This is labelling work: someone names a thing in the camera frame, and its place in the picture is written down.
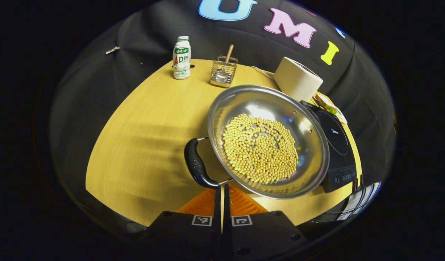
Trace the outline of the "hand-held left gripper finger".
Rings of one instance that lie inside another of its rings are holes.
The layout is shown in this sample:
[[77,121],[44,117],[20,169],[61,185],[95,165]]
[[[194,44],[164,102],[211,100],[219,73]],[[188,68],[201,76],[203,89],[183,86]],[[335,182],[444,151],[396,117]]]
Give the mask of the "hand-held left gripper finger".
[[282,261],[308,240],[282,211],[233,215],[229,185],[224,187],[223,261]]
[[158,261],[221,261],[221,189],[212,215],[163,211],[145,231],[149,255]]

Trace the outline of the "steel pot with black handles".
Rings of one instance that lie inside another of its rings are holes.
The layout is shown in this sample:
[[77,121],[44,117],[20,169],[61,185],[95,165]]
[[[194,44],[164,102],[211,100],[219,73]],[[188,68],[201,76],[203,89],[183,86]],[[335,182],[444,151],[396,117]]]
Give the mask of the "steel pot with black handles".
[[[289,179],[264,184],[251,182],[229,165],[221,134],[239,114],[279,121],[290,130],[299,162]],[[270,87],[241,85],[226,89],[212,102],[207,113],[207,139],[218,161],[234,180],[247,190],[271,199],[293,199],[317,188],[329,167],[327,138],[315,116],[300,102]]]

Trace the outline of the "black induction cooktop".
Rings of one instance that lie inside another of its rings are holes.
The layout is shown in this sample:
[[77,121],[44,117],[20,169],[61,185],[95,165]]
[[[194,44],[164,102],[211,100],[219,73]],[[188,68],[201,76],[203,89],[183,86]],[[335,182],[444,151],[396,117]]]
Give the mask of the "black induction cooktop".
[[351,143],[340,120],[332,113],[305,101],[300,102],[317,119],[329,145],[329,167],[321,186],[330,193],[353,182],[357,167]]

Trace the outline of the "pile of soybeans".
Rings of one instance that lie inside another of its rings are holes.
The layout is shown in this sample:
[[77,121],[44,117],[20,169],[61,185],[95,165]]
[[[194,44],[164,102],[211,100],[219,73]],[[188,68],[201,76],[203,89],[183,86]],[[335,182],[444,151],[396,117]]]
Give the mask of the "pile of soybeans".
[[276,183],[296,171],[294,138],[279,121],[239,114],[225,125],[221,140],[229,165],[251,182]]

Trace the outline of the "striped garment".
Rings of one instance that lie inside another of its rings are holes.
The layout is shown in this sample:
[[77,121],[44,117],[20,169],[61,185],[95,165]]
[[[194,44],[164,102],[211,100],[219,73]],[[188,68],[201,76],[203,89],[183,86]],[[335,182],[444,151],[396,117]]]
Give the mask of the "striped garment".
[[363,211],[378,194],[382,182],[375,182],[346,197],[336,206],[310,220],[312,223],[344,221]]

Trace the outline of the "sandwich with lettuce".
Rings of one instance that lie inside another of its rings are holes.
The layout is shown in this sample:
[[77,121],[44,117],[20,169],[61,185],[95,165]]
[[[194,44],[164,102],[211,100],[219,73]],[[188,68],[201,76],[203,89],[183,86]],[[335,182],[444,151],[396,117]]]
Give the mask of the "sandwich with lettuce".
[[322,109],[325,109],[326,111],[335,115],[342,124],[348,124],[348,121],[342,111],[337,106],[335,106],[334,103],[330,101],[330,99],[328,99],[328,97],[317,92],[313,96],[313,99],[315,100],[316,104],[319,105]]

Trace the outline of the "white toaster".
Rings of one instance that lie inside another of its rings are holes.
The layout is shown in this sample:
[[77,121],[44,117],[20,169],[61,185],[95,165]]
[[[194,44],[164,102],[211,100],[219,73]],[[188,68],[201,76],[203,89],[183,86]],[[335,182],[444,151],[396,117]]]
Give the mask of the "white toaster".
[[274,73],[279,89],[297,101],[308,101],[323,83],[312,70],[291,58],[283,57]]

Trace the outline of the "white drink bottle green label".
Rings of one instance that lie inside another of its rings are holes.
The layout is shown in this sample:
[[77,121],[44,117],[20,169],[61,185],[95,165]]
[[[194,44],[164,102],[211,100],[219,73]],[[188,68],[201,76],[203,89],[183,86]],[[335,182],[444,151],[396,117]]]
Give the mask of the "white drink bottle green label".
[[191,71],[191,46],[189,36],[179,36],[173,48],[173,76],[174,79],[189,78]]

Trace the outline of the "black backdrop cloth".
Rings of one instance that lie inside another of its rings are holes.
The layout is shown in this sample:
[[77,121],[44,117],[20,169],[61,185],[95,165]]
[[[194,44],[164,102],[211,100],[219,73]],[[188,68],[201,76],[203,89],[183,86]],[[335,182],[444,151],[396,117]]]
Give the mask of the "black backdrop cloth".
[[[394,103],[377,65],[350,35],[287,0],[161,0],[113,25],[67,68],[51,101],[48,123],[55,172],[80,209],[104,229],[144,228],[85,189],[88,159],[115,109],[140,83],[171,61],[180,35],[192,57],[211,59],[230,43],[242,64],[274,71],[283,56],[313,69],[319,91],[350,119],[363,165],[363,186],[383,182],[395,147]],[[105,55],[119,46],[120,50]]]

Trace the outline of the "wooden handled spoon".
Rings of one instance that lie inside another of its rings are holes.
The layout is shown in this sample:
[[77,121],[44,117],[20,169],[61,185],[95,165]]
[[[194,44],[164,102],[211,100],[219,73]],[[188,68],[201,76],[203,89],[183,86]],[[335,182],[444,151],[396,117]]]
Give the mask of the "wooden handled spoon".
[[228,52],[227,52],[227,55],[226,55],[226,59],[225,59],[224,67],[223,67],[222,69],[218,69],[218,70],[217,70],[217,73],[216,73],[216,80],[217,80],[218,82],[224,82],[224,81],[226,81],[227,78],[228,78],[228,73],[226,72],[226,67],[227,67],[227,63],[228,63],[229,60],[230,60],[230,56],[231,56],[231,54],[232,54],[233,48],[234,48],[234,45],[231,44],[231,45],[229,46],[229,49],[228,49]]

